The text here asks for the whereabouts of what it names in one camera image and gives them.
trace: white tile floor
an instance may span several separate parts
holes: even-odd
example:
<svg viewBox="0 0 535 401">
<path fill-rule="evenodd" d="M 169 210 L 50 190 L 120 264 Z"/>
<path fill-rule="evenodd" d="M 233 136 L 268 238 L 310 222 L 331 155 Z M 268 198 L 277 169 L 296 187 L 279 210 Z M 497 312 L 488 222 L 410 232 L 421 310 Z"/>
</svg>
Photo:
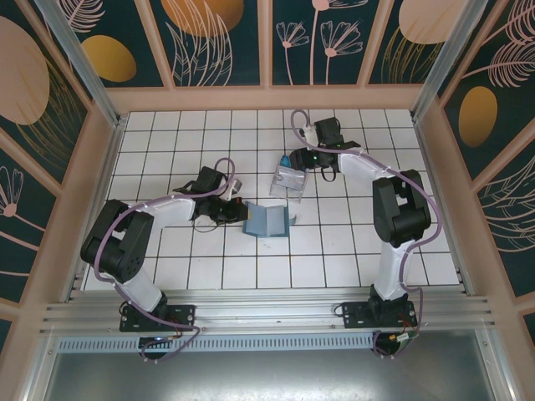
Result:
<svg viewBox="0 0 535 401">
<path fill-rule="evenodd" d="M 302 147 L 294 137 L 292 110 L 131 113 L 110 184 L 109 199 L 130 203 L 169 193 L 194 180 L 203 165 L 231 156 L 240 195 L 263 206 L 286 205 L 269 197 L 280 158 Z M 346 140 L 355 140 L 387 165 L 429 177 L 407 110 L 309 110 L 312 121 L 336 116 Z M 298 124 L 303 124 L 298 117 Z M 227 172 L 221 164 L 219 170 Z M 309 173 L 289 238 L 256 239 L 241 224 L 212 232 L 190 222 L 167 227 L 150 239 L 144 268 L 155 284 L 171 289 L 358 287 L 376 278 L 380 239 L 375 234 L 371 188 L 339 175 L 325 182 Z M 210 225 L 197 220 L 197 226 Z M 432 226 L 426 235 L 430 235 Z M 410 285 L 458 284 L 446 236 L 423 246 L 411 262 Z M 85 290 L 110 289 L 86 279 Z"/>
</svg>

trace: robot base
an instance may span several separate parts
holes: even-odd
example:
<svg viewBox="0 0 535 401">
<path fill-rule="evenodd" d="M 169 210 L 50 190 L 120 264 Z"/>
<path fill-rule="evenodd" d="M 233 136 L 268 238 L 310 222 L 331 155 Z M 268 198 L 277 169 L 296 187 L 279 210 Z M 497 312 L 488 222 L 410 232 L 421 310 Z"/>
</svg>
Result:
<svg viewBox="0 0 535 401">
<path fill-rule="evenodd" d="M 163 320 L 192 326 L 195 323 L 194 305 L 167 305 L 166 316 Z M 130 305 L 123 307 L 119 325 L 120 332 L 172 332 L 173 327 L 159 324 L 142 315 Z"/>
<path fill-rule="evenodd" d="M 374 287 L 371 287 L 367 302 L 344 302 L 341 316 L 345 328 L 403 328 L 407 323 L 415 327 L 418 323 L 415 306 L 408 295 L 391 301 L 382 300 Z"/>
</svg>

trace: clear plastic box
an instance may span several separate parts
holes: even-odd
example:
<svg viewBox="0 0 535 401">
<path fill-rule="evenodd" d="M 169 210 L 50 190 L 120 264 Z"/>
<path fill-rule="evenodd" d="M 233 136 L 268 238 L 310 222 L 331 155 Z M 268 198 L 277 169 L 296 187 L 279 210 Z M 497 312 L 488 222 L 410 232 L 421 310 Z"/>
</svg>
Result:
<svg viewBox="0 0 535 401">
<path fill-rule="evenodd" d="M 301 203 L 306 184 L 306 172 L 278 165 L 275 174 L 273 174 L 269 195 Z"/>
</svg>

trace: blue object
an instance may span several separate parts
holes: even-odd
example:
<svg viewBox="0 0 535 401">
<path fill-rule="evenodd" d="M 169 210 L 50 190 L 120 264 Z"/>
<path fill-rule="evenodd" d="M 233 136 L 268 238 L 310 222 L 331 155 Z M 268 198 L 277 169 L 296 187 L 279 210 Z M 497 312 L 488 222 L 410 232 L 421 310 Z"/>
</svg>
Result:
<svg viewBox="0 0 535 401">
<path fill-rule="evenodd" d="M 286 155 L 281 157 L 280 165 L 283 166 L 283 167 L 290 167 L 290 158 L 287 157 Z"/>
<path fill-rule="evenodd" d="M 289 218 L 287 206 L 258 206 L 246 202 L 249 208 L 249 220 L 243 222 L 242 232 L 256 238 L 288 237 L 290 226 L 293 226 L 296 217 Z"/>
</svg>

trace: mounting plate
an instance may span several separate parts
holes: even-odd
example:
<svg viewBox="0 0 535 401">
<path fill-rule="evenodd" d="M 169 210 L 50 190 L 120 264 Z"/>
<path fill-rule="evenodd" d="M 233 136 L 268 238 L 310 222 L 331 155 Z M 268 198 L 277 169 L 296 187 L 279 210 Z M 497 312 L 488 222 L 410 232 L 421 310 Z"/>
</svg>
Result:
<svg viewBox="0 0 535 401">
<path fill-rule="evenodd" d="M 167 305 L 167 316 L 164 320 L 176 320 L 180 324 L 192 326 L 195 323 L 195 305 Z M 119 325 L 120 332 L 173 332 L 175 329 L 159 324 L 142 315 L 130 305 L 123 308 L 123 316 Z"/>
<path fill-rule="evenodd" d="M 377 327 L 399 327 L 403 328 L 403 319 L 399 314 L 390 314 L 383 317 L 381 321 L 374 320 L 368 302 L 344 302 L 340 304 L 344 318 L 345 328 L 377 328 Z M 413 327 L 416 326 L 415 306 L 411 301 L 407 301 L 403 311 L 400 311 L 403 318 Z"/>
</svg>

